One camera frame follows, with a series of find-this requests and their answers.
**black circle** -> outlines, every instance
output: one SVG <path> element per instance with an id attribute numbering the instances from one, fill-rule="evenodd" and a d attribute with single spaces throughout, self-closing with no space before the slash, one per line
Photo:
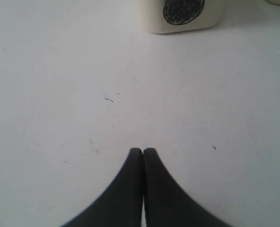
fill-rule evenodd
<path id="1" fill-rule="evenodd" d="M 166 0 L 163 17 L 171 25 L 185 25 L 203 11 L 205 0 Z"/>

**white floor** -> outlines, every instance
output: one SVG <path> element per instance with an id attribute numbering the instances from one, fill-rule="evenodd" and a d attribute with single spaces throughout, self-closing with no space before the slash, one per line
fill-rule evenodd
<path id="1" fill-rule="evenodd" d="M 130 0 L 0 0 L 0 227 L 57 227 L 155 147 L 202 206 L 280 227 L 280 6 L 142 31 Z"/>

